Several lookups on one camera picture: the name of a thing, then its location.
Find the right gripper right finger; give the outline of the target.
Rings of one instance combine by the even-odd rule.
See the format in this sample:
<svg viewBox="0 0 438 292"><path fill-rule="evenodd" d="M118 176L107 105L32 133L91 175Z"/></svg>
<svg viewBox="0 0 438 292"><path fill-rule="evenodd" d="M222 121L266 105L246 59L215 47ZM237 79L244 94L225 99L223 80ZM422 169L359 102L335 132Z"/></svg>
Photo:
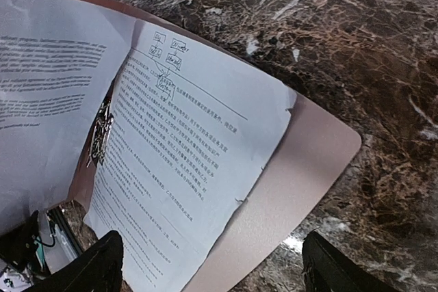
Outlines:
<svg viewBox="0 0 438 292"><path fill-rule="evenodd" d="M302 261L307 291L397 291L361 269L316 231L303 241Z"/></svg>

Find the tan brown folder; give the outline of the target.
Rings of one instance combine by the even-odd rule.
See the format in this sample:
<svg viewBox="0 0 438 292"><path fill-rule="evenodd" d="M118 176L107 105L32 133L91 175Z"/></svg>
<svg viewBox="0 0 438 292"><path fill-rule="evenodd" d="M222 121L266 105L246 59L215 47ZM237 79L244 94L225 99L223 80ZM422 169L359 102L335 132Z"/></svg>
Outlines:
<svg viewBox="0 0 438 292"><path fill-rule="evenodd" d="M153 23L239 59L142 10L111 0L80 1L134 17L135 25L138 21ZM103 101L106 98L112 100L114 85L125 60ZM296 102L290 111L289 125L268 164L216 240L204 263L180 291L230 290L304 220L357 153L361 145L358 133L308 98L295 93ZM77 200L87 211L94 190L96 169L100 164L91 163L86 167L94 121L65 199Z"/></svg>

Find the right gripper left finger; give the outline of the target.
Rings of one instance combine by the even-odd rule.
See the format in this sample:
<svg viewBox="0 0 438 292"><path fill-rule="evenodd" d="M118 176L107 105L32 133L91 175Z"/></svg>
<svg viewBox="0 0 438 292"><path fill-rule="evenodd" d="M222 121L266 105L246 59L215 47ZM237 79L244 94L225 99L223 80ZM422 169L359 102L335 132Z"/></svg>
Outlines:
<svg viewBox="0 0 438 292"><path fill-rule="evenodd" d="M111 230L79 258L27 291L120 291L123 282L123 240Z"/></svg>

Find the tan folder metal clip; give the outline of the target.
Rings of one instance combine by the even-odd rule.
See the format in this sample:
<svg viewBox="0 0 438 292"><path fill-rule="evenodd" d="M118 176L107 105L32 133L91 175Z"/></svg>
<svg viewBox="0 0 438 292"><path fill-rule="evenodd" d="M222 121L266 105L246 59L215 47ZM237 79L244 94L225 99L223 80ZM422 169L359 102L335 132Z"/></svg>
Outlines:
<svg viewBox="0 0 438 292"><path fill-rule="evenodd" d="M104 161L107 142L114 122L114 116L111 113L110 105L111 100L106 98L101 103L97 112L92 129L91 144L88 149L87 168L91 163L97 165L97 163L102 164Z"/></svg>

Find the printed paper sheet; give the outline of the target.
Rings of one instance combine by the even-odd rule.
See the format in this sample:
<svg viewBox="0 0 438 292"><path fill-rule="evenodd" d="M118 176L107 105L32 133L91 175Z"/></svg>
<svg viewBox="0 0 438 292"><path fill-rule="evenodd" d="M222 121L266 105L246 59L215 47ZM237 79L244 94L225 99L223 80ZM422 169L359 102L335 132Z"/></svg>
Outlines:
<svg viewBox="0 0 438 292"><path fill-rule="evenodd" d="M133 291L180 291L268 164L296 93L222 51L138 21L85 221L123 239Z"/></svg>
<svg viewBox="0 0 438 292"><path fill-rule="evenodd" d="M80 0L1 0L1 232L66 199L135 21Z"/></svg>

